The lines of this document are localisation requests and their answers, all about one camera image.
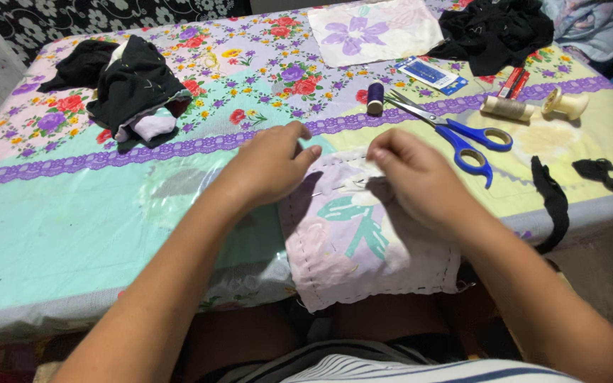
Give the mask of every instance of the scissors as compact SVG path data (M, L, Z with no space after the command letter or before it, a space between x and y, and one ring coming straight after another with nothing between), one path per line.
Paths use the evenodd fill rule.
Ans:
M485 176L486 188L488 189L491 186L493 171L491 170L491 165L488 164L486 157L484 157L480 151L474 149L472 145L466 143L452 130L473 139L474 141L486 146L487 149L493 151L509 151L512 148L512 137L506 131L495 127L473 129L471 127L464 126L457 121L453 121L450 118L441 118L434 115L395 90L392 90L392 93L394 93L396 98L386 95L385 100L430 123L435 128L435 131L437 131L437 133L451 143L455 149L455 156L453 157L453 160L455 161L455 164L458 165L458 168L463 169L469 174ZM491 140L489 138L490 135L500 138L503 143ZM477 162L479 162L479 166L473 166L465 162L463 160L464 155L477 160Z

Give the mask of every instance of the purple thread spool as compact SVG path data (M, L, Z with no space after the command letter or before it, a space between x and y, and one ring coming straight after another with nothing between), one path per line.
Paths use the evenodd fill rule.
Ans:
M368 114L379 115L382 113L382 101L385 96L385 86L380 80L375 80L368 86Z

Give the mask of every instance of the beige thread spool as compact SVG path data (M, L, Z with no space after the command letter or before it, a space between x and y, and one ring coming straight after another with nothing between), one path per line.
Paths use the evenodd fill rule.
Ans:
M543 113L548 114L553 110L566 113L569 120L575 120L581 117L581 114L588 107L590 101L588 95L581 95L579 98L573 98L562 95L562 89L555 88L546 98L546 103L543 105Z
M536 110L536 107L525 104L524 102L508 100L506 98L486 96L484 102L479 107L479 110L496 116L520 121L528 121L531 119L531 115Z

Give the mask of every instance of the floral tablecloth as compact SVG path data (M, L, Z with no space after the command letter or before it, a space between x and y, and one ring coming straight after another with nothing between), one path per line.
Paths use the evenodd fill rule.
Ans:
M438 15L467 1L428 0ZM89 89L36 91L55 75L55 64L83 39L123 42L139 35L154 43L193 94L166 143L117 144L89 120ZM0 108L0 336L86 326L157 251L200 191L260 129L297 119L326 153L366 145L401 126L452 157L452 147L412 116L386 109L366 115L368 84L382 81L438 115L470 126L498 126L513 135L511 152L485 152L496 176L459 172L472 193L524 238L544 237L549 218L531 182L529 159L538 154L567 185L570 202L613 196L579 178L572 160L613 162L613 84L557 46L526 60L531 72L519 100L540 104L554 87L587 92L591 106L580 121L536 114L524 125L482 116L512 71L474 78L466 63L425 57L469 79L452 97L396 73L393 61L326 67L311 36L306 10L223 21L75 36L48 44ZM613 208L584 222L608 220ZM231 233L200 309L257 305L293 295L274 205L252 212Z

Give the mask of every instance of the black fabric scrap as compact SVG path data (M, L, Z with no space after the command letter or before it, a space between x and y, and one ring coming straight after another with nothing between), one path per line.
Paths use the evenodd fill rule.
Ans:
M87 104L87 110L95 121L108 126L112 136L120 125L144 110L164 105L179 91L186 88L172 73L158 48L136 35L129 41L122 58L101 71L98 82L98 99ZM190 99L178 106L175 117L186 109Z
M583 178L601 181L607 189L613 192L613 178L609 177L609 171L613 171L612 162L606 158L598 160L579 160L571 164L578 175Z
M39 85L39 92L62 91L70 88L93 88L101 69L110 62L112 51L120 46L114 42L84 40L56 64L56 77Z
M531 173L533 185L536 187L536 191L543 196L543 205L552 218L552 233L535 247L540 254L545 254L557 246L567 233L569 228L569 214L567 213L569 203L562 187L555 179L550 177L548 166L541 165L537 155L531 158Z
M538 0L474 0L438 20L444 43L427 55L468 60L474 76L497 74L506 65L523 66L528 55L552 43L554 26Z

